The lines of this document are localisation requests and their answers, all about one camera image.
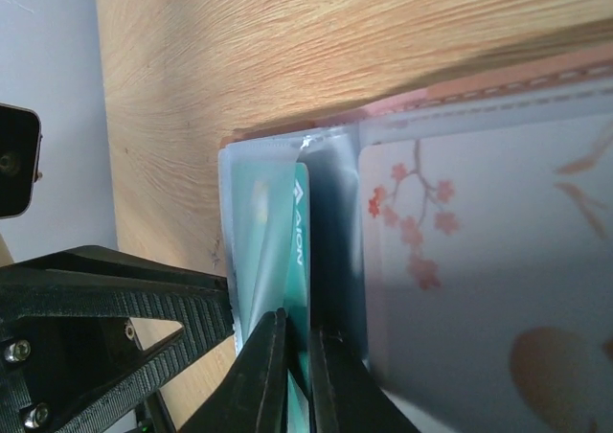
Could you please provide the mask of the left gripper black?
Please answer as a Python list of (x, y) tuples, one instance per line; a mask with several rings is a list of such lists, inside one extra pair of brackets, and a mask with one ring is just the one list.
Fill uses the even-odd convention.
[(103, 432), (233, 333), (224, 278), (100, 246), (1, 269), (1, 429)]

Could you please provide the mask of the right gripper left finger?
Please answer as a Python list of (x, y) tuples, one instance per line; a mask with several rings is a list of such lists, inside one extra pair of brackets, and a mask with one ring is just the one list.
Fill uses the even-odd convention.
[(287, 316), (266, 312), (211, 396), (182, 432), (285, 432)]

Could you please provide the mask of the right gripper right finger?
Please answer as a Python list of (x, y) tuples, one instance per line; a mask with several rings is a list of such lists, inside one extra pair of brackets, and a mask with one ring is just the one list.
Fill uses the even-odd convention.
[(416, 432), (339, 336), (309, 333), (311, 410), (316, 432)]

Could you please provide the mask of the teal credit card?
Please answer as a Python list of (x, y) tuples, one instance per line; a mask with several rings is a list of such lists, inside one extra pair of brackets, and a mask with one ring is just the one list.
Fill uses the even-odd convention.
[(284, 308), (296, 355), (288, 373), (289, 432), (308, 432), (310, 215), (307, 166), (249, 160), (231, 168), (232, 260), (242, 347), (267, 311)]

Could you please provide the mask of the brown leather card holder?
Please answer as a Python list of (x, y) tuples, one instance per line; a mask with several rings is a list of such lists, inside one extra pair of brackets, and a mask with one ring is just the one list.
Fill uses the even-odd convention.
[(287, 430), (330, 329), (423, 432), (612, 428), (612, 47), (240, 129), (218, 155), (236, 339), (285, 308)]

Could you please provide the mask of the white blossom credit card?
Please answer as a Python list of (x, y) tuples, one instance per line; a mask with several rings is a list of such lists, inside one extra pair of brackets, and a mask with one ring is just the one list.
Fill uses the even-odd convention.
[(459, 432), (612, 428), (612, 118), (365, 148), (369, 364)]

